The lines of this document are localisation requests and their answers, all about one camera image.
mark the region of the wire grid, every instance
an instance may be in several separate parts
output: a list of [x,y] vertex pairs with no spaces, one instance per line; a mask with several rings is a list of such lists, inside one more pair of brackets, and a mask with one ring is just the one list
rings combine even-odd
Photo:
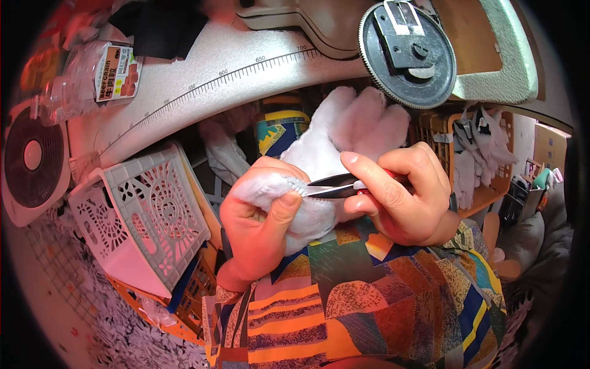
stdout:
[[76,314],[92,326],[96,320],[96,297],[82,283],[84,274],[75,260],[73,243],[59,242],[46,227],[27,229],[27,238],[45,274]]

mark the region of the orange crate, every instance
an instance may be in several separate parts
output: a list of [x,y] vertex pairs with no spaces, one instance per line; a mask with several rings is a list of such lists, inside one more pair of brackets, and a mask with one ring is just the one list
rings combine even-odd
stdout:
[[[473,112],[468,112],[467,117],[473,117]],[[437,113],[428,111],[412,119],[410,125],[410,140],[414,144],[418,141],[424,141],[430,145],[442,167],[449,177],[451,188],[453,187],[453,169],[454,169],[454,144],[444,142],[434,142],[433,136],[436,134],[452,133],[453,122],[461,118],[461,113]],[[514,123],[512,113],[503,112],[500,121],[501,128],[508,134],[508,150],[514,152]],[[491,203],[501,199],[508,193],[510,180],[512,179],[512,165],[500,166],[496,176],[491,181],[491,186],[485,187],[480,185],[473,192],[473,204],[470,209],[459,209],[459,215],[467,218],[489,206]]]
[[[206,254],[214,251],[216,250],[213,249],[211,245],[205,249],[202,248],[199,251],[197,256],[199,259],[196,263],[195,269],[192,272],[191,278],[189,279],[189,282],[184,290],[180,304],[176,308],[174,314],[172,314],[176,318],[177,323],[168,327],[160,327],[160,329],[167,333],[201,346],[205,345],[203,341],[203,329],[201,324],[201,298],[205,295],[213,295],[217,286],[215,275],[206,262]],[[154,324],[148,318],[148,316],[139,310],[139,308],[142,307],[142,304],[137,294],[147,296],[148,298],[159,302],[163,306],[168,306],[170,304],[170,299],[161,298],[160,296],[156,296],[133,286],[129,286],[115,278],[112,278],[111,276],[107,275],[106,277],[111,285],[113,285],[115,290],[117,290],[121,297],[129,304],[129,306],[131,306],[133,310],[135,310],[135,312],[139,314],[139,316],[141,316],[145,321],[152,325]],[[133,292],[136,297],[134,298],[129,292]]]

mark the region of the measuring scale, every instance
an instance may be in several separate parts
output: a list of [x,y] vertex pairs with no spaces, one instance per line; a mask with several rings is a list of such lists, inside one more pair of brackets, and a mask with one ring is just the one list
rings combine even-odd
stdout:
[[362,61],[320,54],[292,31],[243,31],[212,19],[186,60],[146,58],[131,104],[72,119],[74,178],[234,106],[314,84],[368,76]]

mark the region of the plush toy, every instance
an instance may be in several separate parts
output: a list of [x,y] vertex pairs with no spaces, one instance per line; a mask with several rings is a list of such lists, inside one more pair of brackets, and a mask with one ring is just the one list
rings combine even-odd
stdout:
[[[354,151],[377,160],[406,141],[409,114],[400,105],[386,106],[379,90],[366,88],[358,97],[351,87],[338,87],[322,102],[309,129],[281,155],[281,160],[303,170],[311,181],[347,170],[340,162],[341,151]],[[276,198],[296,190],[307,193],[302,180],[271,174],[256,177],[234,187],[237,198],[264,211]],[[354,218],[343,210],[344,199],[303,197],[303,203],[289,227],[285,256],[292,255],[318,239],[340,222]]]

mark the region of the left hand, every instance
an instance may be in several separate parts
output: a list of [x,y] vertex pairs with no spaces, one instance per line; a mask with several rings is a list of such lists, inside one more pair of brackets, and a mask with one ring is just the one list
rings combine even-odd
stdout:
[[[257,176],[279,173],[309,182],[301,169],[283,161],[263,156],[234,184]],[[303,199],[290,191],[273,201],[268,214],[232,195],[225,197],[219,217],[225,228],[234,255],[219,270],[217,282],[234,292],[243,292],[248,285],[274,270],[285,254],[285,233],[295,218]]]

